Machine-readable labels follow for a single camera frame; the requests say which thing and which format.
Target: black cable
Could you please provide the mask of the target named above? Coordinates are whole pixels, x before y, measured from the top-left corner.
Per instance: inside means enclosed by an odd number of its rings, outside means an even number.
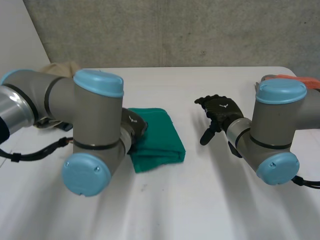
[[[312,189],[320,189],[320,181],[308,181],[304,180],[300,176],[295,176],[291,181],[299,186],[306,186]]]
[[[24,155],[22,155],[21,153],[10,154],[0,149],[0,157],[10,159],[11,162],[16,162],[16,163],[18,163],[19,161],[26,161],[26,162],[37,161],[37,160],[44,159],[48,155],[52,154],[56,149],[65,147],[72,140],[73,140],[73,137],[63,137],[39,151],[30,153],[30,154],[24,154]]]

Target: beige cloth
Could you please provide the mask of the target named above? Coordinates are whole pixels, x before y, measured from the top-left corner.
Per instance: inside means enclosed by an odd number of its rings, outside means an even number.
[[[72,78],[76,71],[80,70],[80,66],[74,61],[62,63],[51,63],[39,70],[40,73],[57,75],[60,77]]]

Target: cable clip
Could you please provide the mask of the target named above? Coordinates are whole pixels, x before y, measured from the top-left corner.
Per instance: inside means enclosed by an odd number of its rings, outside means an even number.
[[[11,158],[11,162],[15,162],[15,163],[20,162],[21,156],[22,156],[21,153],[13,153],[12,158]]]

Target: light blue joint cap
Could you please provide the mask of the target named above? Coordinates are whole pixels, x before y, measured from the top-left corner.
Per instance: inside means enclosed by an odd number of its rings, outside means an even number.
[[[255,99],[263,104],[289,104],[303,99],[307,87],[300,81],[276,78],[262,81]]]
[[[107,165],[89,153],[74,153],[64,162],[62,179],[73,193],[86,197],[95,196],[106,188],[111,180]]]
[[[32,69],[14,69],[11,71],[8,71],[5,75],[3,75],[3,77],[0,80],[0,85],[4,84],[4,81],[7,79],[7,77],[9,77],[11,74],[14,74],[15,72],[18,71],[33,71]]]
[[[264,160],[256,175],[268,185],[285,184],[297,175],[299,161],[291,152],[282,152]]]
[[[112,73],[81,69],[75,73],[73,80],[81,88],[106,97],[122,98],[125,94],[124,80]]]

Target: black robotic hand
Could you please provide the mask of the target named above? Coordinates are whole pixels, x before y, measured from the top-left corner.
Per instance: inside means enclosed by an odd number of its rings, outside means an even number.
[[[209,128],[200,139],[201,145],[207,145],[215,133],[219,133],[221,130],[226,132],[233,121],[244,117],[238,105],[231,98],[225,96],[200,97],[194,103],[200,104],[205,110],[207,118],[211,119]]]

